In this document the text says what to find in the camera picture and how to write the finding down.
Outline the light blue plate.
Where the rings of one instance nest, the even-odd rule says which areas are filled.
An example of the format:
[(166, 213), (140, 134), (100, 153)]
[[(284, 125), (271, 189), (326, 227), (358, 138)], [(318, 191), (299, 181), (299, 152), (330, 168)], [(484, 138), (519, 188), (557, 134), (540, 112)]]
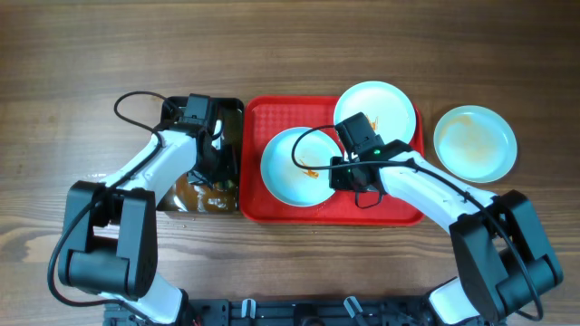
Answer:
[(328, 166), (342, 155), (326, 133), (307, 127), (286, 129), (274, 136), (263, 152), (260, 173), (266, 189), (279, 201), (298, 207), (316, 206), (333, 194)]
[(374, 132), (385, 143), (410, 143), (417, 127), (410, 99), (397, 87), (383, 81), (364, 81), (345, 91), (337, 101), (333, 122), (338, 124), (356, 113), (363, 113)]
[(445, 113), (435, 127), (433, 145), (449, 172), (474, 183), (503, 178), (517, 161), (517, 139), (510, 125), (495, 111), (477, 105)]

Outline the light blue plate bottom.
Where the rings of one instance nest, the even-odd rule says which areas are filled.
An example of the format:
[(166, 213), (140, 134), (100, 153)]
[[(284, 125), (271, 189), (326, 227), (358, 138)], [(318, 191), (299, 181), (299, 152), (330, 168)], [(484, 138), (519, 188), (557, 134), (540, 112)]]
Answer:
[(445, 113), (435, 127), (433, 145), (449, 172), (474, 183), (503, 178), (517, 161), (517, 139), (510, 125), (495, 111), (477, 105)]

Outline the green yellow sponge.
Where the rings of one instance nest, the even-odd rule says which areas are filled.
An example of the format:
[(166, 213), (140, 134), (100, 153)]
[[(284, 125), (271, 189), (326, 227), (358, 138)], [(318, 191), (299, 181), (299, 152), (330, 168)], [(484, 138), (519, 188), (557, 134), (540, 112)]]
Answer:
[(228, 191), (229, 189), (235, 188), (236, 185), (231, 181), (218, 181), (214, 184), (214, 188), (218, 191)]

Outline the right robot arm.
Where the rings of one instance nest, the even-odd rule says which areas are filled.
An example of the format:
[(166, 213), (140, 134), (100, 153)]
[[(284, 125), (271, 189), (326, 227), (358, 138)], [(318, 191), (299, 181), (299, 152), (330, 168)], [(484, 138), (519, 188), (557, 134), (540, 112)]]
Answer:
[(531, 202), (511, 190), (502, 196), (471, 187), (433, 167), (401, 140), (384, 143), (364, 114), (335, 125), (348, 159), (333, 160), (343, 185), (372, 187), (415, 207), (450, 236), (458, 277), (434, 290), (430, 306), (456, 324), (479, 316), (498, 322), (536, 306), (564, 279), (562, 267)]

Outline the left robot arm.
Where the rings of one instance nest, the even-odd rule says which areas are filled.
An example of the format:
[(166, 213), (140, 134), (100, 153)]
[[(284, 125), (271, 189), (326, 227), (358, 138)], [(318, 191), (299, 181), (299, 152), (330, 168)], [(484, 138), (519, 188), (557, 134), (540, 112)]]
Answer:
[(239, 180), (240, 148), (220, 140), (243, 110), (236, 98), (163, 98), (159, 124), (143, 126), (151, 134), (144, 149), (99, 182), (76, 182), (47, 268), (53, 298), (77, 306), (59, 293), (61, 283), (96, 295), (91, 306), (116, 305), (145, 324), (195, 324), (188, 294), (157, 271), (156, 209), (187, 174), (208, 187)]

